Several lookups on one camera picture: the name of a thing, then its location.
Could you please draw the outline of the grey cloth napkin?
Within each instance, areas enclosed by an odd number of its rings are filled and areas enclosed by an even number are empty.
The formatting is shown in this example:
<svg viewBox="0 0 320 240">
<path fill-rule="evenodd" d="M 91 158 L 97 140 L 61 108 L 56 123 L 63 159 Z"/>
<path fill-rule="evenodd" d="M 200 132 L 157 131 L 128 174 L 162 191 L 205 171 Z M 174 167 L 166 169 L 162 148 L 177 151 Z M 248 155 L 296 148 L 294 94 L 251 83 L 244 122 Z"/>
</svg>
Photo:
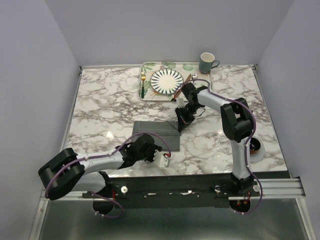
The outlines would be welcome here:
<svg viewBox="0 0 320 240">
<path fill-rule="evenodd" d="M 167 143 L 172 152 L 180 151 L 180 137 L 177 121 L 135 121 L 132 135 L 136 133 L 155 133 Z"/>
</svg>

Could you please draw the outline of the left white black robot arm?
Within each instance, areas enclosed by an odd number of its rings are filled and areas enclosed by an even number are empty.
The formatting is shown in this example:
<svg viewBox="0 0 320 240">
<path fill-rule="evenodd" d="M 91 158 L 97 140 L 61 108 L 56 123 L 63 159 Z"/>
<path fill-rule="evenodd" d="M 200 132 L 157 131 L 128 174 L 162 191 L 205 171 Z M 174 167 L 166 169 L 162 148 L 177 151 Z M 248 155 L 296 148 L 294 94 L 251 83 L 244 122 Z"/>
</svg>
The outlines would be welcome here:
<svg viewBox="0 0 320 240">
<path fill-rule="evenodd" d="M 104 170 L 120 170 L 138 161 L 155 163 L 166 167 L 168 160 L 162 147 L 155 144 L 151 133 L 138 133 L 115 149 L 91 154 L 77 154 L 65 148 L 44 164 L 38 175 L 45 188 L 46 199 L 58 200 L 70 192 L 86 191 L 104 198 L 110 194 Z"/>
</svg>

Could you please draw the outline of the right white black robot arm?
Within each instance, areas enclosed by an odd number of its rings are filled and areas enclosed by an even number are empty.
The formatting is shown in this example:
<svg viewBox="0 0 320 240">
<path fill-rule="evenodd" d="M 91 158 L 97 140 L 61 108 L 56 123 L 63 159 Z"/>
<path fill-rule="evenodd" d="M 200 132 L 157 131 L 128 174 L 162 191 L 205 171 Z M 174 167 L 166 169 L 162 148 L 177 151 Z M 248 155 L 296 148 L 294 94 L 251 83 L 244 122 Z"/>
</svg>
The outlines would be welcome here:
<svg viewBox="0 0 320 240">
<path fill-rule="evenodd" d="M 230 191 L 241 196 L 254 183 L 250 170 L 250 140 L 256 130 L 256 120 L 244 98 L 224 98 L 210 90 L 208 86 L 196 88 L 193 83 L 184 83 L 181 92 L 187 99 L 185 106 L 177 104 L 175 113 L 178 132 L 181 133 L 194 120 L 198 109 L 208 107 L 221 115 L 222 130 L 230 140 L 232 150 L 232 172 Z"/>
</svg>

